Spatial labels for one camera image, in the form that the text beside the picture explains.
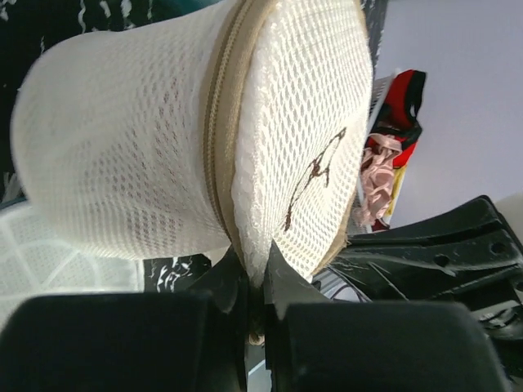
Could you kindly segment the white open mesh laundry bag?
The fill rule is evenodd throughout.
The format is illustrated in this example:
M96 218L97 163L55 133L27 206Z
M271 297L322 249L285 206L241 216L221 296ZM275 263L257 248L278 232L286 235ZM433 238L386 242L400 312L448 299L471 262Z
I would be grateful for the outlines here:
M44 295L142 292L141 261L90 256L57 237L26 201L1 209L1 324Z

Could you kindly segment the beige mesh bra laundry bag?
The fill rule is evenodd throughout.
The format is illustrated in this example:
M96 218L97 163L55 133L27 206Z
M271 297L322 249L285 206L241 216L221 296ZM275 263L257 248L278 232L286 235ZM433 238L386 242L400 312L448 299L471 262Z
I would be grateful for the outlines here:
M345 246L373 65L357 1L222 1L36 61L11 117L31 203L75 247L150 259L277 246L303 278Z

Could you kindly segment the pink bra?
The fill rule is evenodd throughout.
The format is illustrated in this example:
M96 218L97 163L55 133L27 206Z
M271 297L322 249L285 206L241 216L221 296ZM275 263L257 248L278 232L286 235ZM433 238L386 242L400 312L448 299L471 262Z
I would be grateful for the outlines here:
M392 201L395 173L394 159L403 152L393 136L371 133L371 146L364 148L360 168L360 183L364 192L360 208L355 210L360 225L373 225L383 218Z

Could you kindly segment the red garment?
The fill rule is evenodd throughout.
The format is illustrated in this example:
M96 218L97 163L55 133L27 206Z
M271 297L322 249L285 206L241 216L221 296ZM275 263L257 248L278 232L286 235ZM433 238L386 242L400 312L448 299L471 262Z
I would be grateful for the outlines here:
M391 218L399 199L408 162L422 134L418 112L422 106L426 80L427 74L420 70L408 69L399 72L391 84L373 127L373 133L390 135L398 140L403 152L393 161L395 178L391 204L383 218L376 220L368 228L369 232L383 231L391 226Z

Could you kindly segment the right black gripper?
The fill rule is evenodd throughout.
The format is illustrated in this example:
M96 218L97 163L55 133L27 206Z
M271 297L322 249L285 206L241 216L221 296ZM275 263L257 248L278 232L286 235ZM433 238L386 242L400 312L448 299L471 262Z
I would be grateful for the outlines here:
M333 298L462 304L497 345L522 349L522 241L487 196L395 229L352 235L313 278Z

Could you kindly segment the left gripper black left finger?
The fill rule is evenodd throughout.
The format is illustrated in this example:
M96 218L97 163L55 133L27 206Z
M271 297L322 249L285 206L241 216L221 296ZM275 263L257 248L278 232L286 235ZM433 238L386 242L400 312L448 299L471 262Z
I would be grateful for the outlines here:
M248 283L224 258L185 290L40 296L1 334L4 391L244 391Z

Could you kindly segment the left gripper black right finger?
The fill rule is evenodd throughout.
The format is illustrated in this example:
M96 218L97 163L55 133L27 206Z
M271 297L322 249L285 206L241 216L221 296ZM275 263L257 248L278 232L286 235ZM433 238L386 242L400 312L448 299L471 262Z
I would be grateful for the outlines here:
M485 329L438 301L332 301L278 248L264 282L266 357L276 391L507 391Z

